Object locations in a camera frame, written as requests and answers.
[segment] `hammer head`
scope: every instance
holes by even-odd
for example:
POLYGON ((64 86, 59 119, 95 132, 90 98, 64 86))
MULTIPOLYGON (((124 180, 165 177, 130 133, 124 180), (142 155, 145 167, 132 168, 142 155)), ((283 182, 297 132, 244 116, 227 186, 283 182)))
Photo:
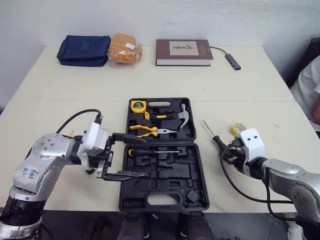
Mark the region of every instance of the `hammer head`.
POLYGON ((178 113, 178 118, 184 119, 184 122, 180 126, 180 129, 182 129, 189 121, 189 112, 186 111, 186 105, 184 103, 182 103, 180 106, 182 108, 182 112, 178 113))

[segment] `navy blue bag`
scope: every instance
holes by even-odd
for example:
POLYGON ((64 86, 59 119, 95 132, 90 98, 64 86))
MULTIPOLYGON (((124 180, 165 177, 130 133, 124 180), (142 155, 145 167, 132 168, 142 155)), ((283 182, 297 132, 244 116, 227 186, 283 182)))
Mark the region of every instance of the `navy blue bag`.
POLYGON ((108 57, 109 36, 66 36, 56 58, 62 65, 102 67, 108 57))

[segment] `pliers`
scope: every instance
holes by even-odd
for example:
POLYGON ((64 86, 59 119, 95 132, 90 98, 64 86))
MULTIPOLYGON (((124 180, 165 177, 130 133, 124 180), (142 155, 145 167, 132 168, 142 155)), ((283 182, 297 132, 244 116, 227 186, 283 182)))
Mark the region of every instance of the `pliers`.
POLYGON ((133 125, 129 127, 130 130, 137 130, 137 129, 142 129, 142 130, 147 130, 149 133, 137 136, 139 138, 144 138, 148 137, 150 135, 153 135, 155 137, 158 136, 158 134, 172 134, 172 133, 177 133, 178 131, 173 131, 170 129, 158 129, 156 126, 154 127, 148 127, 148 126, 143 126, 143 125, 133 125))

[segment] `yellow tape measure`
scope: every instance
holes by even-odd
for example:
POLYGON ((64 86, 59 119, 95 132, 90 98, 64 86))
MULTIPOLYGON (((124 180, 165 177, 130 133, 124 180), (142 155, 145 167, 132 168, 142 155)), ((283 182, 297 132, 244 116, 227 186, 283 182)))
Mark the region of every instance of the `yellow tape measure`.
POLYGON ((143 114, 147 110, 147 102, 140 100, 131 101, 131 111, 135 114, 143 114))
POLYGON ((231 133, 232 133, 234 136, 236 136, 236 135, 238 135, 240 132, 242 132, 242 131, 244 131, 244 130, 246 130, 246 129, 247 129, 247 127, 246 127, 244 124, 242 124, 242 123, 240 123, 240 122, 237 122, 237 123, 235 123, 235 124, 232 125, 232 127, 231 127, 231 133))

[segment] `brown book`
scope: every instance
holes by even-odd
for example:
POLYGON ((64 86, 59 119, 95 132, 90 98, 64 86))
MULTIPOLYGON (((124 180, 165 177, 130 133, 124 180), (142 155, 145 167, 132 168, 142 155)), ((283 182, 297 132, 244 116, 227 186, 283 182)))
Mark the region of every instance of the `brown book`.
POLYGON ((210 66, 213 58, 208 40, 157 39, 155 65, 210 66))

